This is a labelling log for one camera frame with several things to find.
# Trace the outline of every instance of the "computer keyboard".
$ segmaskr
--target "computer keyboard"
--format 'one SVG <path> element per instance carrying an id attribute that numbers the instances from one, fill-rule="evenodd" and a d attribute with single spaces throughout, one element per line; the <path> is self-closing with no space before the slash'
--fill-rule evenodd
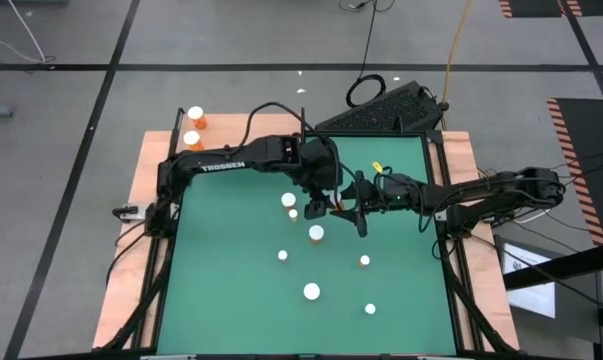
<path id="1" fill-rule="evenodd" d="M 431 130 L 442 111 L 412 81 L 316 126 L 317 130 Z"/>

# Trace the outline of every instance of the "wooden board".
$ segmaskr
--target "wooden board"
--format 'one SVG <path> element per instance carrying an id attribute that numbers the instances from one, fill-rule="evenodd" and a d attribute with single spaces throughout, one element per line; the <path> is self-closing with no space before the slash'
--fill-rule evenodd
<path id="1" fill-rule="evenodd" d="M 247 115 L 210 114 L 206 115 L 206 118 L 208 128 L 200 131 L 206 149 L 221 148 L 225 144 L 235 146 L 243 138 Z M 177 151 L 185 148 L 182 136 L 191 129 L 193 129 L 192 122 L 184 116 Z M 299 129 L 299 122 L 290 115 L 256 115 L 253 119 L 248 142 L 256 137 L 270 134 L 291 134 L 298 132 Z M 468 133 L 444 132 L 443 135 L 452 183 L 476 179 L 478 177 L 477 168 Z M 154 201 L 157 164 L 165 160 L 169 141 L 170 132 L 149 131 L 146 133 L 130 192 L 130 202 L 149 203 Z M 435 168 L 435 178 L 438 177 L 440 180 L 441 174 L 438 172 L 437 166 L 438 159 L 434 157 L 432 160 Z M 127 230 L 129 226 L 124 225 L 122 232 Z M 117 251 L 120 251 L 136 237 L 134 233 L 120 242 Z M 473 233 L 486 240 L 492 240 L 492 233 L 488 225 L 478 225 Z M 137 305 L 148 259 L 149 244 L 149 239 L 148 241 L 141 241 L 127 256 L 121 259 L 114 269 L 95 335 L 95 347 L 108 342 Z M 464 245 L 477 305 L 504 340 L 511 346 L 518 348 L 518 340 L 496 251 L 486 244 L 472 239 L 465 240 Z M 160 266 L 161 260 L 157 261 L 157 267 Z M 472 349 L 467 312 L 464 311 L 460 303 L 459 309 L 464 345 L 466 349 Z M 146 316 L 142 346 L 149 346 L 150 344 L 155 310 L 156 304 L 150 308 Z"/>
<path id="2" fill-rule="evenodd" d="M 474 153 L 470 145 L 470 135 L 467 132 L 443 132 L 443 147 L 445 150 L 448 171 L 452 184 L 476 180 L 479 178 Z M 433 144 L 430 144 L 431 154 L 436 154 Z M 437 183 L 443 183 L 436 155 L 432 156 L 434 175 Z M 494 242 L 490 225 L 479 223 L 472 234 L 482 239 Z M 503 337 L 505 342 L 515 349 L 519 348 L 517 333 L 512 321 L 512 313 L 501 275 L 501 265 L 497 252 L 493 247 L 470 238 L 464 240 L 465 254 L 472 283 L 474 300 L 481 312 L 490 321 L 494 329 Z M 456 258 L 451 257 L 455 271 L 458 271 Z M 457 308 L 461 321 L 463 343 L 466 349 L 473 349 L 472 333 L 468 322 L 468 313 L 463 304 L 457 299 Z M 490 344 L 483 339 L 486 350 L 491 350 Z"/>

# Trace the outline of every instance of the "hazard stripe tape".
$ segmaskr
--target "hazard stripe tape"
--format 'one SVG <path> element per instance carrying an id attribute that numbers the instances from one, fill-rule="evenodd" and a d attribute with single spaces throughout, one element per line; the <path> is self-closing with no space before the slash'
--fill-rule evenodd
<path id="1" fill-rule="evenodd" d="M 581 12 L 581 5 L 579 5 L 579 2 L 577 0 L 567 0 L 568 1 L 568 6 L 570 7 L 570 11 L 572 11 L 572 14 L 574 16 L 583 16 L 583 13 Z"/>
<path id="2" fill-rule="evenodd" d="M 561 8 L 561 11 L 565 14 L 560 0 L 558 0 L 558 4 Z M 575 16 L 580 16 L 581 8 L 579 7 L 577 0 L 568 0 L 568 5 Z M 585 218 L 585 222 L 588 226 L 590 239 L 594 245 L 602 246 L 603 228 L 601 227 L 601 221 L 599 220 L 597 211 L 594 208 L 594 202 L 590 197 L 590 191 L 588 191 L 588 184 L 583 177 L 581 164 L 576 161 L 577 154 L 574 152 L 574 144 L 570 138 L 570 132 L 566 127 L 565 119 L 563 118 L 563 113 L 561 112 L 561 106 L 554 98 L 548 99 L 547 104 L 550 117 L 552 118 L 552 124 L 554 125 L 557 137 L 559 138 L 559 146 L 561 146 L 561 151 L 566 159 L 568 171 L 572 176 L 574 176 L 573 186 L 577 192 L 579 206 L 581 207 L 581 212 L 583 213 L 583 217 Z"/>
<path id="3" fill-rule="evenodd" d="M 499 5 L 501 5 L 501 12 L 503 12 L 503 16 L 511 18 L 512 8 L 510 7 L 510 2 L 508 0 L 499 0 Z"/>
<path id="4" fill-rule="evenodd" d="M 559 10 L 561 10 L 561 17 L 565 17 L 565 9 L 563 8 L 563 4 L 561 3 L 561 0 L 557 0 L 557 4 L 559 5 Z"/>

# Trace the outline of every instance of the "concrete floor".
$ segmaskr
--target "concrete floor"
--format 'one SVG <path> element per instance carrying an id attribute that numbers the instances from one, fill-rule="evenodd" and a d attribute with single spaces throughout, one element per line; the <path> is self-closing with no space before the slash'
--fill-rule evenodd
<path id="1" fill-rule="evenodd" d="M 42 48 L 57 64 L 107 64 L 130 0 L 74 0 L 68 6 L 21 5 Z M 463 8 L 454 0 L 398 0 L 377 15 L 370 63 L 443 64 Z M 335 1 L 141 0 L 121 58 L 124 64 L 358 63 L 370 9 L 345 13 Z M 603 64 L 603 18 L 583 18 Z M 0 38 L 34 56 L 10 8 L 0 6 Z M 0 46 L 5 63 L 22 63 Z M 506 19 L 497 0 L 475 0 L 456 63 L 586 65 L 565 18 Z M 443 72 L 380 72 L 390 88 L 410 80 L 442 94 Z M 0 71 L 0 103 L 15 107 L 0 119 L 0 358 L 61 196 L 104 72 Z M 353 71 L 117 72 L 61 233 L 50 272 L 20 356 L 88 351 L 120 225 L 110 214 L 128 197 L 142 134 L 170 129 L 179 106 L 247 113 L 266 101 L 305 106 L 311 124 L 347 109 Z M 448 126 L 470 132 L 482 168 L 516 170 L 564 163 L 549 117 L 548 97 L 602 98 L 589 72 L 457 72 L 451 76 Z M 298 94 L 298 89 L 306 92 Z M 373 86 L 355 93 L 362 102 Z M 554 216 L 585 226 L 571 189 Z M 587 249 L 584 233 L 548 218 L 531 229 Z M 499 233 L 565 253 L 518 227 Z M 591 345 L 534 327 L 515 315 L 524 350 L 591 358 Z"/>

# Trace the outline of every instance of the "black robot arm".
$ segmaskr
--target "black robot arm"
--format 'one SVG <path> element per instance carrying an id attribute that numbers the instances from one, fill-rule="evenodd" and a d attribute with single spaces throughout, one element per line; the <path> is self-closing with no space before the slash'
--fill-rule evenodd
<path id="1" fill-rule="evenodd" d="M 563 201 L 565 186 L 549 169 L 525 168 L 500 172 L 484 179 L 450 186 L 426 184 L 404 174 L 377 174 L 374 183 L 357 171 L 355 181 L 342 192 L 344 199 L 358 197 L 358 209 L 331 214 L 353 222 L 360 236 L 367 234 L 365 216 L 372 212 L 412 210 L 444 217 L 453 237 L 468 237 L 481 219 L 507 214 L 521 207 L 550 209 Z M 473 204 L 462 204 L 482 200 Z"/>
<path id="2" fill-rule="evenodd" d="M 239 148 L 183 151 L 159 164 L 157 201 L 146 213 L 146 231 L 154 237 L 173 236 L 174 219 L 170 203 L 177 202 L 199 174 L 249 168 L 259 172 L 284 173 L 292 184 L 310 197 L 304 216 L 324 216 L 334 209 L 323 191 L 332 191 L 343 181 L 338 150 L 327 138 L 301 143 L 296 136 L 266 136 Z M 342 199 L 354 199 L 349 210 L 334 209 L 331 215 L 352 222 L 359 236 L 367 235 L 366 215 L 373 212 L 412 210 L 431 218 L 445 214 L 447 232 L 454 237 L 469 236 L 483 218 L 508 213 L 520 207 L 549 209 L 563 201 L 565 187 L 549 169 L 526 168 L 494 176 L 438 186 L 404 174 L 378 173 L 373 182 L 356 171 L 354 181 L 341 192 Z M 462 204 L 482 200 L 475 204 Z"/>

